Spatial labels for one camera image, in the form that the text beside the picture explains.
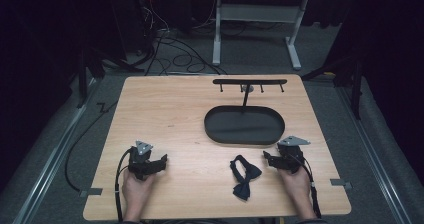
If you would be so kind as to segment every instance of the wrist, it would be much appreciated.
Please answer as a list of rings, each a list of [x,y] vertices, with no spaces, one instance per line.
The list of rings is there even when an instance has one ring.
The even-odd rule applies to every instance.
[[[309,196],[292,197],[292,202],[296,208],[297,216],[300,220],[315,219],[317,216],[313,211]]]
[[[140,216],[141,216],[141,208],[127,207],[127,210],[125,211],[125,215],[123,219],[124,221],[139,223]]]

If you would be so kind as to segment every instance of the metal bracket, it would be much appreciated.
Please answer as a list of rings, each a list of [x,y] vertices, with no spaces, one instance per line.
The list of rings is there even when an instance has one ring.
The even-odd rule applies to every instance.
[[[80,197],[101,196],[103,188],[90,188],[88,191],[81,191]]]
[[[135,141],[135,146],[137,147],[137,151],[140,156],[153,148],[152,145],[139,140]]]
[[[353,188],[352,183],[345,182],[343,179],[330,179],[332,186],[344,186],[345,190],[351,190]]]
[[[97,105],[98,106],[101,106],[101,109],[100,109],[100,113],[108,113],[109,112],[109,110],[105,110],[105,104],[106,103],[104,103],[104,102],[97,102]]]
[[[299,145],[311,144],[310,141],[307,141],[295,136],[289,136],[283,140],[278,141],[277,143],[278,145],[284,145],[284,146],[299,146]]]

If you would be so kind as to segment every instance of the wire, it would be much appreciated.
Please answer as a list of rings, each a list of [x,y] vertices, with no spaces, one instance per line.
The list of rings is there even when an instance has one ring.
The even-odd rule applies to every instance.
[[[172,63],[173,63],[175,66],[179,66],[179,67],[188,66],[188,65],[189,65],[189,64],[193,61],[193,56],[192,56],[192,55],[190,55],[190,53],[189,53],[188,51],[186,51],[186,50],[184,50],[184,49],[182,49],[182,48],[180,48],[180,47],[174,46],[174,45],[168,45],[168,46],[174,47],[174,48],[176,48],[176,49],[180,49],[181,51],[183,51],[183,52],[185,52],[185,53],[186,53],[186,54],[182,54],[182,55],[177,55],[177,56],[175,56],[175,57],[172,59]],[[187,63],[178,64],[176,60],[177,60],[177,59],[180,59],[181,57],[189,57],[189,61],[188,61]]]
[[[150,4],[150,9],[151,9],[151,11],[156,15],[156,17],[157,18],[159,18],[159,20],[161,20],[164,24],[165,24],[165,26],[166,26],[166,29],[168,30],[168,32],[169,32],[169,26],[168,26],[168,23],[165,21],[165,20],[163,20],[156,12],[155,12],[155,10],[153,9],[153,5],[152,5],[152,0],[148,0],[149,1],[149,4]]]
[[[133,64],[129,64],[130,66],[138,66],[138,65],[141,65],[141,64],[143,64],[143,63],[146,63],[150,58],[152,58],[153,57],[153,54],[154,54],[154,52],[155,52],[155,49],[154,49],[154,47],[153,47],[153,45],[151,45],[150,47],[149,47],[149,49],[148,49],[148,51],[147,51],[147,54],[144,56],[144,58],[142,58],[141,60],[139,60],[139,61],[136,61],[135,63],[133,63]]]
[[[209,17],[206,19],[206,21],[203,22],[202,24],[200,24],[199,26],[192,27],[192,29],[197,29],[197,28],[201,28],[201,27],[204,27],[204,26],[208,26],[208,25],[215,22],[215,21],[209,22],[209,20],[211,20],[213,11],[215,10],[215,4],[216,4],[216,0],[213,0],[212,8],[211,8],[211,11],[209,13]]]
[[[165,35],[165,33],[166,32],[162,33],[162,35],[159,38],[159,41],[158,41],[158,43],[156,45],[156,50],[155,50],[155,52],[153,54],[153,57],[152,57],[152,59],[151,59],[151,61],[149,63],[149,67],[147,68],[146,72],[144,73],[144,76],[147,76],[149,74],[149,72],[150,72],[150,68],[152,68],[153,62],[155,61],[156,55],[158,54],[158,51],[159,51],[159,45],[161,44],[161,40],[162,40],[163,36]]]
[[[161,60],[163,61],[167,61],[168,62],[168,66],[164,67],[163,63],[161,62]],[[160,63],[160,65],[162,66],[162,71],[159,73],[159,76],[162,75],[162,73],[165,73],[166,76],[168,76],[168,72],[166,71],[169,67],[171,67],[171,61],[169,61],[168,59],[156,59],[156,61],[158,61]]]
[[[151,19],[150,20],[150,30],[151,30],[151,29],[153,29],[153,23],[155,23],[154,20],[153,20],[153,13],[147,7],[143,7],[143,10],[147,11],[150,14],[150,16],[152,17],[152,18],[150,18]],[[144,22],[147,22],[148,17],[149,17],[149,15],[146,15],[146,18],[144,18]]]
[[[121,172],[125,169],[121,169],[122,162],[124,161],[124,158],[131,152],[131,148],[128,149],[121,157],[121,160],[119,160],[118,168],[116,169],[116,176],[115,176],[115,203],[116,203],[116,211],[118,213],[118,220],[119,222],[122,222],[122,208],[121,208],[121,199],[119,197],[119,176]]]
[[[240,22],[237,22],[237,23],[235,23],[235,22],[223,22],[223,24],[225,24],[225,23],[227,23],[227,25],[235,25],[235,24],[238,24],[239,26],[241,26],[241,30],[240,31],[238,31],[237,33],[234,33],[234,34],[228,34],[228,33],[225,33],[224,31],[223,31],[223,27],[221,28],[221,34],[223,35],[223,36],[239,36],[239,35],[241,35],[245,30],[246,30],[246,27],[247,27],[247,24],[245,23],[245,22],[242,22],[242,23],[240,23]]]
[[[220,73],[220,71],[222,72],[222,73],[224,73],[225,75],[227,75],[227,72],[226,71],[224,71],[222,68],[220,68],[220,67],[218,67],[218,66],[213,66],[213,65],[211,65],[211,64],[209,64],[208,62],[206,62],[201,56],[200,56],[200,54],[196,51],[196,50],[194,50],[192,47],[190,47],[188,44],[186,44],[186,43],[184,43],[184,42],[182,42],[182,41],[179,41],[179,40],[177,40],[177,39],[174,39],[174,38],[170,38],[170,37],[167,37],[167,38],[164,38],[165,40],[172,40],[172,41],[174,41],[174,42],[177,42],[177,43],[180,43],[180,44],[182,44],[182,45],[184,45],[184,46],[186,46],[186,47],[188,47],[192,52],[194,52],[195,53],[195,56],[192,56],[192,55],[190,55],[190,54],[188,54],[188,55],[190,55],[190,56],[192,56],[192,57],[195,57],[195,58],[197,58],[197,59],[199,59],[200,60],[200,62],[201,62],[201,64],[202,65],[205,65],[205,66],[208,66],[209,68],[211,68],[216,74],[218,74],[218,75],[221,75],[221,73]],[[172,47],[175,47],[175,48],[178,48],[178,49],[180,49],[180,50],[183,50],[183,49],[181,49],[181,48],[179,48],[179,47],[176,47],[175,45],[170,45],[170,46],[172,46]]]
[[[257,25],[253,25],[253,23],[256,23],[256,22],[248,22],[247,23],[247,26],[248,27],[251,27],[251,28],[259,29],[259,30],[265,30],[265,31],[266,30],[272,30],[274,28],[278,28],[278,27],[283,26],[283,23],[282,22],[274,22],[269,27],[259,27]]]
[[[74,185],[71,181],[71,179],[69,178],[69,174],[68,174],[68,165],[69,165],[69,159],[71,157],[71,153],[74,150],[75,146],[79,143],[79,141],[81,140],[81,138],[88,132],[88,130],[90,130],[90,128],[105,114],[107,113],[110,109],[112,109],[112,107],[114,107],[116,104],[118,103],[118,101],[114,102],[110,107],[108,107],[104,112],[102,112],[85,130],[83,133],[81,133],[81,135],[77,138],[77,140],[72,144],[71,148],[69,149],[69,152],[66,156],[66,161],[65,161],[65,178],[66,178],[66,182],[68,183],[68,185],[74,189],[75,191],[77,191],[78,193],[81,193],[81,188],[78,188],[76,185]]]
[[[314,209],[315,214],[317,215],[318,218],[321,218],[321,210],[319,208],[319,204],[318,204],[318,197],[317,197],[317,189],[315,188],[315,182],[314,182],[314,177],[312,176],[312,169],[311,166],[309,165],[308,160],[306,160],[306,158],[303,157],[303,160],[307,163],[308,168],[306,168],[305,164],[303,164],[299,159],[297,159],[295,156],[291,155],[290,153],[288,153],[288,155],[293,158],[293,160],[295,160],[297,163],[300,164],[300,166],[305,169],[306,173],[308,174],[309,177],[309,181],[311,183],[311,197],[312,197],[312,207]]]
[[[215,27],[214,26],[210,26],[211,24],[213,24],[215,21],[210,22],[207,25],[204,25],[202,27],[198,27],[196,29],[193,29],[194,32],[196,33],[200,33],[200,34],[210,34],[210,33],[214,33],[215,32]]]
[[[113,62],[113,63],[117,64],[118,66],[123,67],[123,68],[125,68],[125,69],[127,69],[129,71],[132,71],[132,72],[144,72],[144,69],[138,69],[138,68],[136,68],[134,66],[131,66],[131,65],[127,64],[126,62],[123,62],[123,61],[121,61],[119,59],[115,59],[115,58],[109,56],[108,54],[106,54],[106,53],[104,53],[104,52],[102,52],[102,51],[100,51],[100,50],[98,50],[98,49],[96,49],[94,47],[91,47],[90,49],[98,57],[103,58],[103,59],[110,60],[111,62]]]

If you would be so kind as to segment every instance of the black curtain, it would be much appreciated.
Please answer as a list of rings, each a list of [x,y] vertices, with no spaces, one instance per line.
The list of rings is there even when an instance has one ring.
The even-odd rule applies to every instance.
[[[77,48],[61,19],[61,3],[0,0],[1,191],[71,94]]]
[[[423,0],[353,0],[324,63],[349,84],[360,64],[387,125],[424,183]],[[351,57],[353,62],[340,62]]]

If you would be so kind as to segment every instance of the black cable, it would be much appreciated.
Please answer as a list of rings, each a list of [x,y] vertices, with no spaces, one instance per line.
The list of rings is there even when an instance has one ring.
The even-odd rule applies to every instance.
[[[188,61],[187,63],[184,63],[184,64],[177,64],[176,60],[177,60],[178,58],[180,58],[180,57],[189,57],[190,59],[189,59],[189,61]],[[172,59],[172,63],[173,63],[175,66],[178,66],[178,67],[188,66],[188,65],[190,65],[190,63],[192,63],[192,62],[193,62],[193,56],[192,56],[192,55],[190,55],[190,53],[188,53],[188,52],[187,52],[187,54],[177,55],[177,56],[175,56],[175,57],[174,57],[174,59]]]
[[[303,160],[306,161],[307,165],[309,166],[309,169],[305,166],[305,164],[303,164],[299,159],[297,159],[295,156],[291,155],[290,153],[288,153],[288,155],[293,158],[297,163],[299,163],[299,165],[301,167],[303,167],[303,169],[305,169],[306,173],[308,174],[309,177],[309,182],[311,183],[311,197],[312,197],[312,208],[315,212],[315,215],[318,218],[321,218],[321,210],[319,208],[319,204],[318,204],[318,197],[317,197],[317,189],[315,188],[315,182],[314,182],[314,177],[312,176],[312,169],[311,166],[309,165],[308,160],[306,160],[306,158],[303,157]]]
[[[159,38],[159,41],[158,41],[158,43],[157,43],[157,45],[156,45],[156,50],[155,50],[155,52],[154,52],[154,54],[153,54],[153,57],[152,57],[152,59],[151,59],[151,61],[150,61],[150,63],[149,63],[149,67],[147,68],[146,72],[144,73],[144,76],[147,76],[147,75],[149,74],[149,72],[150,72],[150,68],[152,67],[153,62],[154,62],[154,61],[155,61],[155,59],[156,59],[156,55],[158,54],[158,51],[159,51],[159,45],[161,44],[161,40],[162,40],[163,36],[165,35],[165,33],[166,33],[166,32],[162,33],[162,35],[161,35],[161,36],[160,36],[160,38]]]
[[[167,66],[167,67],[165,67],[165,66],[163,65],[163,63],[161,62],[161,60],[167,61],[167,62],[168,62],[168,66]],[[165,75],[167,75],[167,76],[168,76],[168,73],[166,72],[166,70],[167,70],[169,67],[171,67],[171,61],[169,61],[168,59],[156,59],[156,61],[158,61],[158,62],[160,63],[160,65],[162,66],[162,71],[159,73],[159,76],[161,76],[161,75],[162,75],[162,73],[164,73],[164,72],[165,72]]]
[[[192,31],[200,34],[210,34],[215,32],[215,26],[211,26],[211,24],[214,24],[215,21],[208,23],[207,25],[203,25],[201,27],[193,28]]]
[[[135,63],[129,64],[129,65],[130,65],[130,66],[133,66],[133,67],[136,67],[136,66],[139,66],[139,65],[141,65],[141,64],[146,63],[148,60],[150,60],[150,59],[153,57],[154,51],[155,51],[155,48],[153,47],[153,44],[152,44],[152,45],[149,47],[149,49],[148,49],[148,51],[147,51],[146,55],[145,55],[142,59],[140,59],[140,60],[136,61]]]
[[[96,54],[97,57],[100,57],[100,58],[103,58],[103,59],[106,59],[106,60],[110,60],[111,62],[115,63],[116,65],[118,65],[118,66],[120,66],[124,69],[127,69],[128,71],[144,72],[144,69],[136,68],[135,66],[132,66],[132,65],[130,65],[130,64],[124,62],[124,61],[121,61],[119,59],[115,59],[112,56],[100,51],[97,48],[91,47],[91,51],[93,51]]]
[[[243,23],[227,23],[227,25],[231,25],[231,24],[239,24],[240,26],[242,26],[242,28],[241,28],[241,30],[239,31],[239,32],[237,32],[237,33],[235,33],[235,34],[227,34],[227,33],[225,33],[224,31],[223,31],[223,27],[221,28],[221,34],[223,35],[223,36],[231,36],[231,37],[233,37],[233,36],[240,36],[244,31],[246,31],[246,26],[247,26],[247,24],[245,23],[245,22],[243,22]]]
[[[121,168],[121,170],[119,170],[119,175],[121,175],[121,172],[123,172],[125,169],[128,168],[128,165],[124,166],[123,168]]]
[[[167,37],[167,38],[164,38],[165,40],[172,40],[172,41],[175,41],[175,42],[178,42],[178,43],[180,43],[180,44],[182,44],[182,45],[184,45],[184,46],[186,46],[186,47],[188,47],[192,52],[194,52],[195,54],[196,54],[196,58],[198,58],[204,65],[206,65],[206,66],[208,66],[209,68],[211,68],[213,71],[215,71],[215,73],[217,73],[218,75],[221,75],[221,73],[218,71],[218,70],[220,70],[221,72],[223,72],[225,75],[227,75],[227,72],[226,71],[224,71],[222,68],[220,68],[220,67],[218,67],[218,66],[213,66],[213,65],[211,65],[211,64],[209,64],[207,61],[205,61],[201,56],[200,56],[200,54],[196,51],[196,50],[194,50],[192,47],[190,47],[188,44],[186,44],[186,43],[184,43],[184,42],[182,42],[182,41],[179,41],[179,40],[177,40],[177,39],[174,39],[174,38],[170,38],[170,37]]]
[[[105,114],[107,113],[110,109],[112,109],[112,107],[114,107],[116,104],[118,103],[118,101],[116,101],[115,103],[113,103],[110,107],[108,107],[104,112],[102,112],[85,130],[84,132],[77,138],[77,140],[72,144],[71,148],[68,151],[68,154],[66,156],[66,160],[65,160],[65,178],[66,178],[66,182],[68,183],[68,185],[74,189],[75,191],[77,191],[78,193],[81,193],[81,189],[78,188],[77,186],[75,186],[71,179],[69,178],[69,174],[68,174],[68,165],[69,165],[69,159],[71,156],[72,151],[74,150],[75,146],[78,144],[78,142],[81,140],[81,138],[88,132],[88,130],[90,130],[90,128]]]
[[[116,211],[118,213],[118,220],[119,222],[122,222],[122,207],[121,207],[121,199],[119,197],[119,175],[121,172],[125,169],[121,169],[122,162],[124,161],[124,158],[131,152],[131,149],[128,149],[121,157],[121,160],[119,160],[118,168],[116,170],[116,176],[115,176],[115,203],[116,203]]]
[[[200,67],[200,69],[192,70],[197,65],[202,65],[202,66]],[[187,67],[187,71],[190,73],[200,73],[201,71],[205,70],[205,68],[206,68],[205,64],[203,63],[193,63]]]
[[[259,27],[259,26],[255,26],[255,25],[249,25],[250,23],[253,23],[253,22],[248,22],[246,25],[248,26],[248,27],[251,27],[251,28],[255,28],[255,29],[259,29],[259,30],[271,30],[271,29],[274,29],[274,28],[277,28],[277,27],[280,27],[280,26],[282,26],[283,25],[283,23],[282,22],[274,22],[272,25],[270,25],[269,27]]]

